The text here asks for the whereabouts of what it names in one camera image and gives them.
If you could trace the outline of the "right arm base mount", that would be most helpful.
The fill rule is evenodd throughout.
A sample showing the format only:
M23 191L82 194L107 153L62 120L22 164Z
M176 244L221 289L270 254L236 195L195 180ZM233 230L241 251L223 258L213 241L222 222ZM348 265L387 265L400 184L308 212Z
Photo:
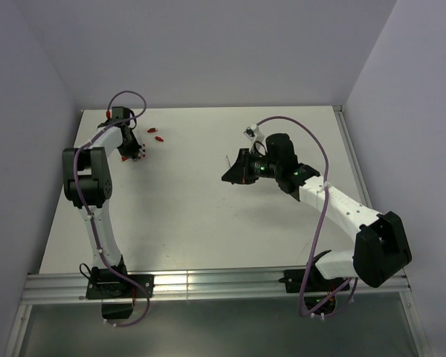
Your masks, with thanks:
M286 293L299 293L305 271L304 268L286 269L278 282L285 285ZM340 277L327 280L316 268L312 268L309 272L308 281L305 287L304 304L306 305L307 310L313 309L344 281L345 280ZM331 297L315 312L315 314L320 315L321 313L324 313L326 315L332 313L335 311L336 305L336 298Z

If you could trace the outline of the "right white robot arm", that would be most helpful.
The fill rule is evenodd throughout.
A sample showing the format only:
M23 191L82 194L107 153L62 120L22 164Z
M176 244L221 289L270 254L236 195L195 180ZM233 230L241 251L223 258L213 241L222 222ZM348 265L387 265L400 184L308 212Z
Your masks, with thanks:
M359 278L378 288L411 263L400 216L368 208L324 181L313 167L299 162L289 135L265 137L257 128L248 128L245 136L251 146L239 150L222 181L249 185L273 179L282 192L324 213L353 242L349 250L325 251L314 258L306 274L310 287L321 290L333 279Z

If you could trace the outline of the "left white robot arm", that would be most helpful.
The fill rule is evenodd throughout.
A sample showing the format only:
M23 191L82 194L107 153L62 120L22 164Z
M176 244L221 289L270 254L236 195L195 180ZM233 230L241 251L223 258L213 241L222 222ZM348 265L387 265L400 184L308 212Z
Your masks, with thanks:
M134 112L127 107L112 107L89 142L62 152L64 194L85 223L93 256L91 275L106 276L103 288L113 297L128 292L130 279L111 224L109 201L113 184L108 158L114 151L123 160L135 161L145 156L130 124L133 116Z

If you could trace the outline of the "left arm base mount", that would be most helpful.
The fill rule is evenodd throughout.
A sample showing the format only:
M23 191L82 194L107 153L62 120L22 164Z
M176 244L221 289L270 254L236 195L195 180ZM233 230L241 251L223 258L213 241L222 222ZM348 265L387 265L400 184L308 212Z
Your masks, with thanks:
M120 274L141 286L145 292L135 284L117 277L106 268L89 268L82 263L80 274L88 281L85 299L99 300L101 315L107 321L125 324L134 312L137 299L152 297L155 276L153 274L128 274L123 263L115 268Z

